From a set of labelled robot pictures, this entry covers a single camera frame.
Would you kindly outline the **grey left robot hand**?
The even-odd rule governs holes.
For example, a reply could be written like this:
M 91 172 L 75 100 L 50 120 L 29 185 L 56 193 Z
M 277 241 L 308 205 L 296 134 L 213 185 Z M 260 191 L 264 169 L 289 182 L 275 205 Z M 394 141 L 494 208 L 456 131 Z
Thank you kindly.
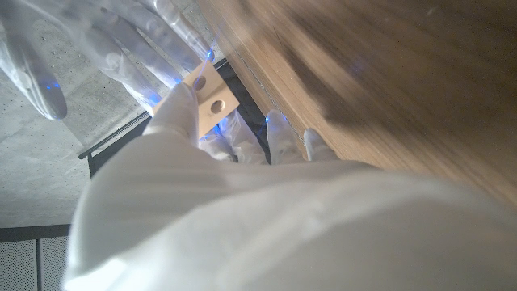
M 238 114 L 200 140 L 178 84 L 94 175 L 66 290 L 513 290 L 516 214 L 429 176 L 343 161 L 280 112 L 270 153 Z

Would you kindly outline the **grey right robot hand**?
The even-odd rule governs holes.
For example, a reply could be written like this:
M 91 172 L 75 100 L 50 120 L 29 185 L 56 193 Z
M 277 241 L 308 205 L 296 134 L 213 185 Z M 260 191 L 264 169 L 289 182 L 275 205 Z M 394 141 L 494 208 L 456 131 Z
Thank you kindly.
M 1 69 L 49 120 L 66 117 L 67 104 L 34 41 L 33 24 L 42 19 L 58 26 L 93 65 L 119 82 L 147 112 L 162 98 L 131 56 L 169 88 L 183 78 L 169 58 L 187 71 L 215 58 L 207 41 L 172 1 L 2 0 Z

